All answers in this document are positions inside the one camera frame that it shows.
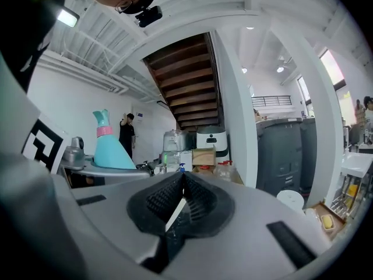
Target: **yellow object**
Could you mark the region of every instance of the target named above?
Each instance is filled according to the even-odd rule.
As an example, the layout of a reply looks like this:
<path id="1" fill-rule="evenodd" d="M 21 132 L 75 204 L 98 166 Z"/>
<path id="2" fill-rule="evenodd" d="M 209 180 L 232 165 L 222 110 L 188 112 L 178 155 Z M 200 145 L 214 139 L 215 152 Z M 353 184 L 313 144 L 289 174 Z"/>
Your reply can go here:
<path id="1" fill-rule="evenodd" d="M 357 190 L 357 185 L 356 184 L 350 184 L 349 190 L 347 191 L 347 194 L 349 196 L 355 196 Z"/>
<path id="2" fill-rule="evenodd" d="M 330 215 L 325 215 L 321 217 L 322 223 L 325 229 L 330 229 L 333 227 L 333 218 Z"/>
<path id="3" fill-rule="evenodd" d="M 344 204 L 346 204 L 346 207 L 350 208 L 351 207 L 351 204 L 352 204 L 352 198 L 348 198 Z"/>

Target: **person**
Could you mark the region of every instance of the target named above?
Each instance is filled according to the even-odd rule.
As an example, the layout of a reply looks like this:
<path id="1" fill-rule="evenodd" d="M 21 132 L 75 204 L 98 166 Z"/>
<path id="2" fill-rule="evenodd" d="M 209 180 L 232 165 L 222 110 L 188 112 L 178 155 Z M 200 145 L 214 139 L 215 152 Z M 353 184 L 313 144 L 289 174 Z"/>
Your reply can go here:
<path id="1" fill-rule="evenodd" d="M 366 122 L 373 123 L 373 99 L 370 96 L 365 96 L 364 107 Z"/>
<path id="2" fill-rule="evenodd" d="M 365 109 L 363 105 L 361 105 L 360 100 L 356 100 L 355 117 L 356 123 L 363 129 L 365 126 Z"/>
<path id="3" fill-rule="evenodd" d="M 132 158 L 132 148 L 135 148 L 135 130 L 132 126 L 133 114 L 129 113 L 123 115 L 123 119 L 120 123 L 121 131 L 119 135 L 119 142 L 123 145 L 130 158 Z"/>
<path id="4" fill-rule="evenodd" d="M 96 0 L 119 13 L 139 13 L 153 0 Z M 47 49 L 52 28 L 65 0 L 0 0 L 3 10 L 0 52 L 24 91 L 28 90 L 36 63 Z"/>
<path id="5" fill-rule="evenodd" d="M 261 115 L 259 114 L 259 111 L 257 111 L 256 109 L 254 109 L 254 116 L 255 116 L 255 122 L 263 119 L 263 117 L 261 117 Z"/>

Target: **pink band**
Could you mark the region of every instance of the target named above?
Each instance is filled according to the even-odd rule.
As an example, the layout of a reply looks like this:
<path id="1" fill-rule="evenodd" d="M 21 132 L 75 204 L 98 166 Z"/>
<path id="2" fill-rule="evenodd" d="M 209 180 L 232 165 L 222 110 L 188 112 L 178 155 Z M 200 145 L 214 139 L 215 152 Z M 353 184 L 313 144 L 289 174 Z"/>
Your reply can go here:
<path id="1" fill-rule="evenodd" d="M 112 127 L 99 127 L 97 128 L 97 137 L 103 135 L 112 135 Z"/>

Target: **white sink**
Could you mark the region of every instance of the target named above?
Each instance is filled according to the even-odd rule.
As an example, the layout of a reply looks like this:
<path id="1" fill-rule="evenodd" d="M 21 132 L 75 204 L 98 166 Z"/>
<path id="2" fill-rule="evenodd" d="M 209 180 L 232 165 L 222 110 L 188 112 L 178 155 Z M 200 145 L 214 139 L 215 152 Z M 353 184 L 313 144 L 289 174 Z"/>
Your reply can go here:
<path id="1" fill-rule="evenodd" d="M 373 162 L 373 155 L 367 153 L 346 153 L 342 159 L 343 175 L 352 175 L 363 178 Z"/>

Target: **ceiling light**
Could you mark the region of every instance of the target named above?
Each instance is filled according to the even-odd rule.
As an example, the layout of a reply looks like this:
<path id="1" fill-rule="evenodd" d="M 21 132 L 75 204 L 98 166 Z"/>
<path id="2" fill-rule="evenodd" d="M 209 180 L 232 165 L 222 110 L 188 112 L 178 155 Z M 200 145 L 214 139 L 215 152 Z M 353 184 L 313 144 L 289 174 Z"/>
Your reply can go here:
<path id="1" fill-rule="evenodd" d="M 59 13 L 57 19 L 62 23 L 68 25 L 69 27 L 73 28 L 76 22 L 79 20 L 79 15 L 77 15 L 72 10 L 64 7 L 61 12 Z"/>

